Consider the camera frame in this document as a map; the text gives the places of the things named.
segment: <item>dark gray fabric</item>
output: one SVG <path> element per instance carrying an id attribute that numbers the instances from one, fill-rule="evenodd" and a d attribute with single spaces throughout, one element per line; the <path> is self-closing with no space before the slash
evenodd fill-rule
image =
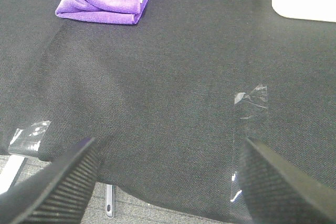
<path id="1" fill-rule="evenodd" d="M 270 0 L 150 0 L 138 25 L 103 25 L 60 20 L 59 1 L 0 0 L 2 154 L 17 127 L 51 120 L 41 159 L 95 136 L 101 182 L 239 222 L 234 94 L 262 83 L 269 146 L 336 187 L 336 24 L 280 17 Z"/>

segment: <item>clear tape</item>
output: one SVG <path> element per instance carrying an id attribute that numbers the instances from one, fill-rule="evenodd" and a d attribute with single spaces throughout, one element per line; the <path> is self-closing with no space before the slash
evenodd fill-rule
<path id="1" fill-rule="evenodd" d="M 235 94 L 234 137 L 232 152 L 232 185 L 230 195 L 231 213 L 246 222 L 252 222 L 245 205 L 244 192 L 239 187 L 238 163 L 241 145 L 247 136 L 254 136 L 267 141 L 268 138 L 268 94 L 267 86 L 262 84 L 250 93 Z"/>
<path id="2" fill-rule="evenodd" d="M 50 121 L 42 121 L 24 130 L 17 129 L 9 143 L 8 152 L 25 157 L 38 157 L 40 143 L 50 123 Z"/>

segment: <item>ribbed plastic surface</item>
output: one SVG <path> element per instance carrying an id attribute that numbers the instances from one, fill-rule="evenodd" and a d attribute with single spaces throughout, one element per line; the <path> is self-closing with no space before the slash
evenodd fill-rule
<path id="1" fill-rule="evenodd" d="M 320 211 L 323 206 L 308 202 L 306 197 L 298 193 L 285 179 L 287 170 L 283 171 L 281 174 L 278 168 L 271 165 L 251 142 L 245 142 L 240 160 L 239 183 L 253 221 L 257 224 L 335 223 Z M 306 187 L 307 181 L 300 178 L 299 183 Z M 324 195 L 318 194 L 318 190 L 319 187 L 316 187 L 317 197 L 324 198 Z"/>
<path id="2" fill-rule="evenodd" d="M 83 156 L 45 201 L 22 223 L 80 223 L 96 183 L 96 148 Z"/>

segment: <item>gray carpet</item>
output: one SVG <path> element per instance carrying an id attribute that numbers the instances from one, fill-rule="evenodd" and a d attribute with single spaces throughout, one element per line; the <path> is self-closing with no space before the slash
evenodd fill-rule
<path id="1" fill-rule="evenodd" d="M 0 172 L 5 166 L 8 156 L 0 156 Z M 47 162 L 36 159 L 29 159 L 21 172 L 17 183 L 20 183 L 29 176 L 35 174 L 40 169 L 47 166 Z M 109 219 L 104 213 L 104 195 L 105 186 L 102 183 L 96 183 L 91 201 L 82 219 L 82 223 L 114 223 L 114 224 L 138 224 L 138 223 L 201 223 L 201 224 L 219 224 L 223 222 L 205 219 L 202 217 L 184 214 L 160 208 L 147 204 L 133 196 L 117 189 L 117 210 L 118 216 Z"/>

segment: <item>transparent adhesive tape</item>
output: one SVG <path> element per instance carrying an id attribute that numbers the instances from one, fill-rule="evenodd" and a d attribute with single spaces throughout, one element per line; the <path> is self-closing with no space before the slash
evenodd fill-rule
<path id="1" fill-rule="evenodd" d="M 8 152 L 25 157 L 38 157 L 40 143 L 49 125 L 50 121 L 42 121 L 24 130 L 17 129 L 9 143 Z"/>
<path id="2" fill-rule="evenodd" d="M 249 93 L 237 92 L 234 103 L 230 211 L 232 215 L 244 221 L 244 223 L 252 223 L 252 219 L 244 202 L 244 192 L 240 189 L 238 183 L 241 146 L 247 136 L 254 136 L 267 141 L 268 132 L 267 86 L 260 84 Z"/>

